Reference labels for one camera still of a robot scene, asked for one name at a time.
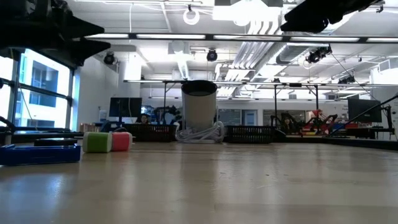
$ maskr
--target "white cylinder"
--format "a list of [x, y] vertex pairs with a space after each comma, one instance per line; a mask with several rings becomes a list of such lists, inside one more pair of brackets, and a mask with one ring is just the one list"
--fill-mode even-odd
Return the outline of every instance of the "white cylinder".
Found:
[[194, 80], [184, 83], [181, 90], [186, 127], [196, 132], [213, 127], [217, 85], [206, 80]]

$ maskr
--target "computer monitor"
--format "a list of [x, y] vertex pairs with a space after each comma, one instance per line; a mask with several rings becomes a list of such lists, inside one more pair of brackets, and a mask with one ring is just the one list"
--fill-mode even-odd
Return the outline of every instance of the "computer monitor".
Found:
[[[380, 104], [377, 100], [358, 100], [358, 99], [348, 99], [348, 118], [353, 119], [361, 113], [365, 112], [367, 109]], [[382, 122], [381, 118], [381, 106], [374, 108], [371, 111], [363, 114], [354, 121], [358, 122]]]
[[109, 116], [138, 118], [141, 115], [142, 98], [111, 98], [111, 106], [109, 107]]

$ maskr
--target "black basket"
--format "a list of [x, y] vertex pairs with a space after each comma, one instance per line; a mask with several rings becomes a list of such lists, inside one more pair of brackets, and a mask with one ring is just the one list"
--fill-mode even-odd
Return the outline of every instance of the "black basket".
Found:
[[273, 130], [270, 126], [227, 126], [224, 141], [269, 144], [272, 142]]
[[124, 124], [137, 142], [171, 142], [175, 140], [176, 125]]

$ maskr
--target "security camera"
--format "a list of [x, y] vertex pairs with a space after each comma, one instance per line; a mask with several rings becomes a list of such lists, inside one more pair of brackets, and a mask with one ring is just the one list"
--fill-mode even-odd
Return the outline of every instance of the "security camera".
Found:
[[217, 53], [215, 49], [210, 49], [207, 53], [207, 61], [208, 62], [215, 62], [217, 60]]
[[118, 59], [114, 56], [114, 52], [107, 52], [104, 57], [104, 63], [107, 65], [114, 65], [118, 62]]

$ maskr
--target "blue tray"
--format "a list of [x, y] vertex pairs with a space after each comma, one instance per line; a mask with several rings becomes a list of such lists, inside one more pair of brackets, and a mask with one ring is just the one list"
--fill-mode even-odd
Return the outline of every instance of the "blue tray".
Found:
[[0, 147], [0, 165], [54, 164], [80, 161], [80, 146], [21, 146]]

